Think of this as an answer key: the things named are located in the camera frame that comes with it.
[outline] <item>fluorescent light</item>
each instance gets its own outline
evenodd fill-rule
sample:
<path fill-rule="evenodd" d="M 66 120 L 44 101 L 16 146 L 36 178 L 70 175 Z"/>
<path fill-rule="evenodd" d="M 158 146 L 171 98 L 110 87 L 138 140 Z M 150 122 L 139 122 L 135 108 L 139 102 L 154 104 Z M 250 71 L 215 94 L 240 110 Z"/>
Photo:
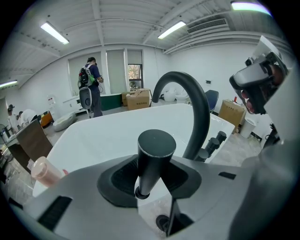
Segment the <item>fluorescent light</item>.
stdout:
<path fill-rule="evenodd" d="M 68 44 L 69 41 L 65 39 L 57 30 L 55 30 L 50 24 L 47 22 L 41 26 L 41 29 L 45 30 L 51 36 L 55 37 L 57 40 L 62 42 L 63 44 Z"/>
<path fill-rule="evenodd" d="M 18 81 L 17 81 L 17 80 L 14 80 L 14 81 L 10 81 L 10 82 L 5 82 L 5 83 L 0 84 L 0 88 L 9 86 L 9 85 L 15 84 L 15 83 L 18 83 Z"/>
<path fill-rule="evenodd" d="M 232 2 L 231 5 L 234 10 L 257 11 L 272 16 L 271 13 L 264 6 L 260 4 L 251 3 L 251 2 Z"/>
<path fill-rule="evenodd" d="M 164 37 L 168 36 L 170 33 L 176 31 L 177 29 L 185 26 L 186 24 L 182 21 L 180 21 L 179 23 L 175 24 L 174 26 L 172 26 L 171 28 L 169 28 L 167 31 L 165 31 L 162 35 L 160 35 L 158 38 L 159 39 L 163 39 Z"/>

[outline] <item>white bucket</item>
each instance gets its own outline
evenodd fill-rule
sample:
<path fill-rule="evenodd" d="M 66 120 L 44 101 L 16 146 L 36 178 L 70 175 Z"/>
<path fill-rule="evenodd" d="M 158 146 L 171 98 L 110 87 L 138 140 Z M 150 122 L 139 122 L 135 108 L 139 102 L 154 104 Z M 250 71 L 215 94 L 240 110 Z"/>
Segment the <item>white bucket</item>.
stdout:
<path fill-rule="evenodd" d="M 250 118 L 245 118 L 244 125 L 240 131 L 240 135 L 244 138 L 248 138 L 252 130 L 256 127 L 255 121 Z"/>

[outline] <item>person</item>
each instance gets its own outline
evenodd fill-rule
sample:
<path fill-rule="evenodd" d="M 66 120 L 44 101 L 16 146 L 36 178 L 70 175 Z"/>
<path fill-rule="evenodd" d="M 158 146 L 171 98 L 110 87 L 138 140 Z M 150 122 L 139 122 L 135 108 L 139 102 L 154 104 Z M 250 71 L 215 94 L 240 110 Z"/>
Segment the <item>person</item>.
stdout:
<path fill-rule="evenodd" d="M 94 112 L 93 118 L 96 118 L 103 115 L 101 111 L 100 90 L 98 87 L 99 83 L 103 83 L 103 78 L 99 73 L 99 69 L 96 64 L 96 59 L 94 57 L 88 58 L 88 62 L 85 65 L 85 67 L 87 68 L 89 65 L 90 65 L 89 67 L 90 73 L 97 80 L 91 86 L 89 86 L 92 95 L 92 104 L 90 109 Z"/>
<path fill-rule="evenodd" d="M 17 121 L 18 121 L 18 128 L 19 130 L 21 129 L 21 118 L 20 118 L 20 113 L 17 115 Z"/>
<path fill-rule="evenodd" d="M 7 118 L 8 128 L 12 128 L 13 134 L 16 134 L 19 131 L 17 114 L 13 112 L 13 108 L 11 106 L 8 107 L 7 112 L 8 112 L 8 118 Z"/>
<path fill-rule="evenodd" d="M 24 112 L 22 111 L 19 112 L 19 118 L 21 119 L 20 120 L 21 127 L 24 127 L 27 122 L 32 122 L 35 119 L 38 119 L 38 116 L 35 111 L 31 109 L 26 109 L 24 110 Z"/>

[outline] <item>white bathtub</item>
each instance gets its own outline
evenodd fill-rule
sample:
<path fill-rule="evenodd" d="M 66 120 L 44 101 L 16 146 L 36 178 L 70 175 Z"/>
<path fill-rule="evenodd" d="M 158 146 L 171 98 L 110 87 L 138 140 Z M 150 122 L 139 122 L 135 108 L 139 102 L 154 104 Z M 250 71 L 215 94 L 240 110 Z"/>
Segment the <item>white bathtub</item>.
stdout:
<path fill-rule="evenodd" d="M 134 111 L 120 112 L 71 125 L 57 141 L 48 159 L 60 170 L 68 172 L 98 164 L 110 159 L 137 153 L 137 138 L 147 129 L 160 129 L 176 141 L 175 156 L 182 157 L 193 129 L 193 108 L 187 104 L 164 105 Z M 210 128 L 203 147 L 219 131 L 230 136 L 234 125 L 210 115 Z M 206 160 L 209 163 L 220 149 Z M 33 196 L 46 188 L 36 182 Z"/>

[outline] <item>faucet handle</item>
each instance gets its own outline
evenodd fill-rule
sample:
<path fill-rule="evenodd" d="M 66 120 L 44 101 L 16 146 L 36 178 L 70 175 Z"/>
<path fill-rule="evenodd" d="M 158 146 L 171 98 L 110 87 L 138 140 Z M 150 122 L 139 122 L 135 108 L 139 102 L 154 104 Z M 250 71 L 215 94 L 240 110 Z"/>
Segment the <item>faucet handle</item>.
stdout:
<path fill-rule="evenodd" d="M 170 134 L 157 129 L 142 132 L 137 141 L 139 186 L 135 195 L 146 199 L 168 166 L 175 152 L 176 142 Z"/>
<path fill-rule="evenodd" d="M 225 139 L 227 138 L 227 135 L 226 135 L 225 132 L 219 131 L 216 138 L 219 140 L 220 145 L 221 145 L 221 143 L 222 143 L 223 141 L 225 141 Z"/>
<path fill-rule="evenodd" d="M 197 162 L 205 162 L 205 160 L 208 158 L 208 152 L 207 150 L 201 148 L 198 157 L 195 159 Z"/>
<path fill-rule="evenodd" d="M 208 152 L 208 157 L 210 158 L 212 153 L 214 152 L 214 150 L 218 149 L 219 147 L 220 147 L 219 140 L 217 138 L 212 137 L 208 141 L 208 143 L 205 147 L 205 150 L 207 150 L 207 152 Z"/>

